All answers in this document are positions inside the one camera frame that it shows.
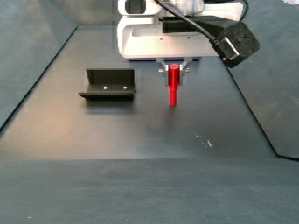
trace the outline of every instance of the red cylinder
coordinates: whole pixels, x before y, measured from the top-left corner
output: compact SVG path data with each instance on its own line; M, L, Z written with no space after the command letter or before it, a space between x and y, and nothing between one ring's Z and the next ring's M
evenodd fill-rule
M181 85L181 66L171 64L169 67L169 85L171 91L171 106L177 106L177 92Z

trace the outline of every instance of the white robot body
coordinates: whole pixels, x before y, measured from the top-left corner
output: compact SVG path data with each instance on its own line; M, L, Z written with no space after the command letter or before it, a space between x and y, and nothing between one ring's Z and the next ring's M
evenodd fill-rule
M143 14L131 15L126 11L126 1L119 0L123 15L118 24L118 48L127 59L217 56L211 43L198 32L163 33L159 18L171 16L155 0L146 0ZM203 1L169 0L185 15L217 16L239 20L242 3L203 3Z

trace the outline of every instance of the black metal holder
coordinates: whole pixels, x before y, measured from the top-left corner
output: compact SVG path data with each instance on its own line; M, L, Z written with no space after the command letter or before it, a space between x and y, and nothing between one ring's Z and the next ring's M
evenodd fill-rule
M135 70L134 69L87 69L89 90L79 95L87 99L134 98Z

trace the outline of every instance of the dark gray floor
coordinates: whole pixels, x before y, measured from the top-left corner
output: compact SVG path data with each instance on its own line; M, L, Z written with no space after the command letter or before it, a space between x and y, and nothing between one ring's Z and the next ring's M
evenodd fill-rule
M0 162L6 224L297 224L297 162Z
M191 64L169 106L155 62L129 63L117 30L79 28L0 138L0 158L273 158L273 151L218 58ZM134 102L93 102L87 68L133 67Z

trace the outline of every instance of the black cable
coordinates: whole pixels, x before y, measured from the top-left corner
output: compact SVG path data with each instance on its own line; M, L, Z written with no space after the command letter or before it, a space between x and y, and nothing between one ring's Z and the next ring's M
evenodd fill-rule
M242 1L243 1L245 5L246 5L246 9L245 9L245 12L243 12L243 15L242 15L239 21L242 21L245 19L245 17L247 16L247 14L249 14L249 0L242 0Z
M186 23L189 23L194 29L201 32L207 39L210 40L211 43L214 43L217 40L217 38L197 24L194 23L185 15L182 15L173 7L170 7L165 1L162 0L155 0L155 2L167 10L170 11L181 20L183 20Z

